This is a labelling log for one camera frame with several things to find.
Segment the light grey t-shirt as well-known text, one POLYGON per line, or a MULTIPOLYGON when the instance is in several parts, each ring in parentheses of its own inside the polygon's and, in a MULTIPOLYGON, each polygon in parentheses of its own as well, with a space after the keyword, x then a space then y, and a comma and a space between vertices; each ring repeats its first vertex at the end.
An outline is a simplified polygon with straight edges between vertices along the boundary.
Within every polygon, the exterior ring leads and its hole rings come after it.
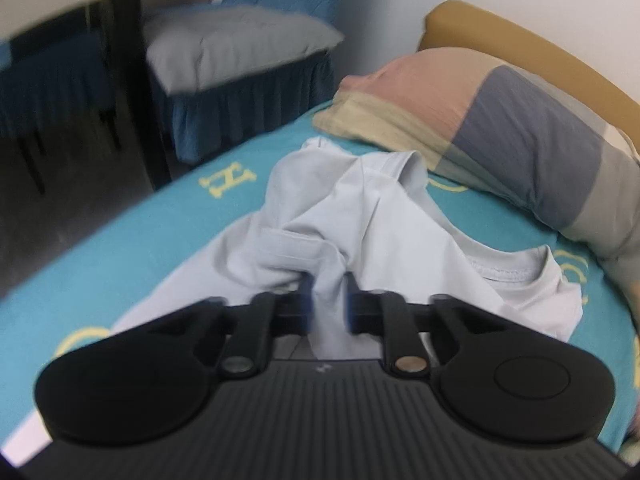
POLYGON ((271 171, 265 203, 227 226, 126 312, 116 332, 198 300, 246 304, 314 278, 314 322, 276 343, 280 359, 375 359, 378 341, 346 326, 346 273, 367 290, 424 304, 450 295, 559 340, 582 318, 582 293, 548 246, 499 252, 459 231, 427 193, 415 152, 356 156, 312 138, 271 171))

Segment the teal patterned bed sheet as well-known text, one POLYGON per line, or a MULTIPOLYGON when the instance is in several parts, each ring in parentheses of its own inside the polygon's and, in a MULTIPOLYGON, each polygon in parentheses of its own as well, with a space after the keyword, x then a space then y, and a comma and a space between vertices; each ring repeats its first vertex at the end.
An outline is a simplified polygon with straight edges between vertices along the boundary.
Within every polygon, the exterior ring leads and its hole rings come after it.
MULTIPOLYGON (((14 443, 40 419, 32 389, 56 356, 108 335, 116 321, 229 223, 262 204, 272 167, 314 136, 309 116, 249 140, 129 209, 46 266, 1 303, 1 451, 24 460, 38 440, 14 443)), ((431 176, 427 192, 474 240, 512 252, 548 245, 582 290, 575 346, 605 362, 615 402, 600 439, 617 450, 638 401, 637 341, 625 300, 589 249, 496 196, 431 176)))

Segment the colour block striped pillow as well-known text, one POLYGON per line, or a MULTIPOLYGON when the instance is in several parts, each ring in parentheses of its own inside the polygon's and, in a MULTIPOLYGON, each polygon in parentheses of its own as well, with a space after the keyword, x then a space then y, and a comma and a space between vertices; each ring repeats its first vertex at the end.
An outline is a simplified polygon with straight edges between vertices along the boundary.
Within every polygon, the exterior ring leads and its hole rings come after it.
POLYGON ((332 136, 417 151, 428 170, 586 244, 639 304, 639 155, 622 130, 500 58, 435 48, 348 76, 314 116, 332 136))

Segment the blue covered chair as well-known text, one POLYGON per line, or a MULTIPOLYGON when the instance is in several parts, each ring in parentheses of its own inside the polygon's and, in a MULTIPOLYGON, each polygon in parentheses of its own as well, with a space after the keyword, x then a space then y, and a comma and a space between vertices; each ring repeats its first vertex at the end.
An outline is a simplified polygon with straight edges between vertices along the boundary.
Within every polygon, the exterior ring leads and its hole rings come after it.
POLYGON ((195 166, 333 96, 340 0, 220 0, 146 14, 163 137, 195 166))

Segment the grey seat cushion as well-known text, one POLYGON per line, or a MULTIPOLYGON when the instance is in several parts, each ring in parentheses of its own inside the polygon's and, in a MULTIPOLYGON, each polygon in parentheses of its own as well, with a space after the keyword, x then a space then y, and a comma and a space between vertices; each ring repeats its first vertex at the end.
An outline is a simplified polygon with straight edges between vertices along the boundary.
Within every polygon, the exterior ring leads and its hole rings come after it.
POLYGON ((146 60, 165 93, 198 93, 309 58, 344 36, 301 13, 261 6, 169 11, 143 27, 146 60))

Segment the mustard yellow headboard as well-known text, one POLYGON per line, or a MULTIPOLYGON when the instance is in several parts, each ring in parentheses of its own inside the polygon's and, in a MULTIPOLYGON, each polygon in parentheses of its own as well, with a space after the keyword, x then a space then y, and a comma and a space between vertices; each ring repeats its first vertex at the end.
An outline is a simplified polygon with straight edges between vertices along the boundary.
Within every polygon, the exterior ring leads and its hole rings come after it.
POLYGON ((425 15, 419 50, 459 47, 501 58, 585 104, 639 143, 639 103, 576 56, 506 18, 462 0, 425 15))

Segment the white desk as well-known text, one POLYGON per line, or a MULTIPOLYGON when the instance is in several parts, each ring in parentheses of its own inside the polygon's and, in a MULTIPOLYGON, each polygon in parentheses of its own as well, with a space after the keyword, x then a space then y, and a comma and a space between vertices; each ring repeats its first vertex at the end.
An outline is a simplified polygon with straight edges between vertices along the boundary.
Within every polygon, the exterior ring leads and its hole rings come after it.
POLYGON ((46 188, 32 150, 44 130, 94 113, 112 149, 122 148, 118 94, 152 188, 170 182, 144 64, 142 13, 207 1, 1 0, 1 136, 17 147, 38 193, 46 188))

